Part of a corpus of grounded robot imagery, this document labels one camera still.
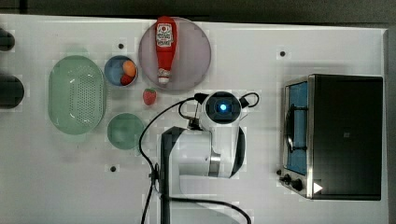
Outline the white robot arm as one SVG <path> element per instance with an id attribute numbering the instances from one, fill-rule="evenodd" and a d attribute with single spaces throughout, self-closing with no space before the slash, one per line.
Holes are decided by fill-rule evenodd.
<path id="1" fill-rule="evenodd" d="M 159 138 L 160 223 L 161 224 L 237 224 L 221 209 L 206 206 L 209 200 L 189 199 L 180 188 L 183 175 L 230 178 L 242 166 L 246 138 L 239 126 L 243 106 L 227 91 L 197 93 L 201 106 L 198 128 L 174 126 Z"/>

